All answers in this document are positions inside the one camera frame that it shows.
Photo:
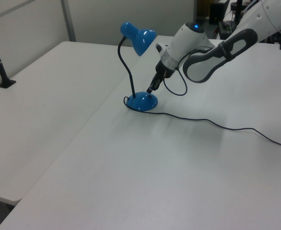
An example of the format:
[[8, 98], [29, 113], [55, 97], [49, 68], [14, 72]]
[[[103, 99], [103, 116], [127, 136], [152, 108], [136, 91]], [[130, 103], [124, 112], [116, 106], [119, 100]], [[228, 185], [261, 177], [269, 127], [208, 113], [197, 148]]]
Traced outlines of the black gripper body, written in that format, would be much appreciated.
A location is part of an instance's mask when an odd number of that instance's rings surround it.
[[170, 78], [175, 72], [175, 70], [166, 67], [161, 60], [156, 65], [155, 70], [156, 70], [156, 76], [161, 80]]

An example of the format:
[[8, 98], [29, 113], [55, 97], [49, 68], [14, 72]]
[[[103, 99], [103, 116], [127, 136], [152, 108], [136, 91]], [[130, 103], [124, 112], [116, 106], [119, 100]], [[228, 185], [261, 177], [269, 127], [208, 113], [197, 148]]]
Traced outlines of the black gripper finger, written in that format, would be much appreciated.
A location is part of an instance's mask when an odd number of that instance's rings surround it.
[[152, 91], [156, 90], [156, 88], [155, 88], [156, 80], [157, 80], [157, 74], [154, 75], [148, 89], [146, 90], [147, 93], [152, 93]]
[[159, 76], [154, 76], [153, 80], [152, 80], [152, 90], [155, 91], [159, 88], [161, 84], [161, 79]]

